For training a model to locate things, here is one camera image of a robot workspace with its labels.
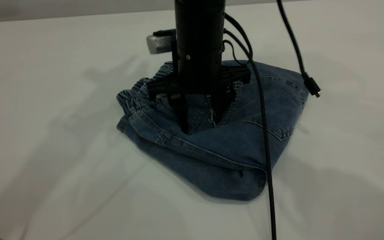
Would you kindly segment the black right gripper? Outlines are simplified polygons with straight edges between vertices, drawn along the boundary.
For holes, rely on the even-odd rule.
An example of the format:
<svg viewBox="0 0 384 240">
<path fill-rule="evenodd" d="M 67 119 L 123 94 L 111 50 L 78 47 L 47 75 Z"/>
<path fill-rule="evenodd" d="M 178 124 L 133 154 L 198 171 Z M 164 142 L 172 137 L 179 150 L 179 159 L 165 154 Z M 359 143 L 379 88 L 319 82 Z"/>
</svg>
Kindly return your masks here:
<svg viewBox="0 0 384 240">
<path fill-rule="evenodd" d="M 247 66 L 222 64 L 223 50 L 199 55 L 198 59 L 179 54 L 177 50 L 164 52 L 172 55 L 173 72 L 161 80 L 149 82 L 148 97 L 154 100 L 161 94 L 168 96 L 169 105 L 185 134 L 189 132 L 186 94 L 211 95 L 210 122 L 216 126 L 236 98 L 234 88 L 228 87 L 235 82 L 250 83 L 251 71 Z"/>
</svg>

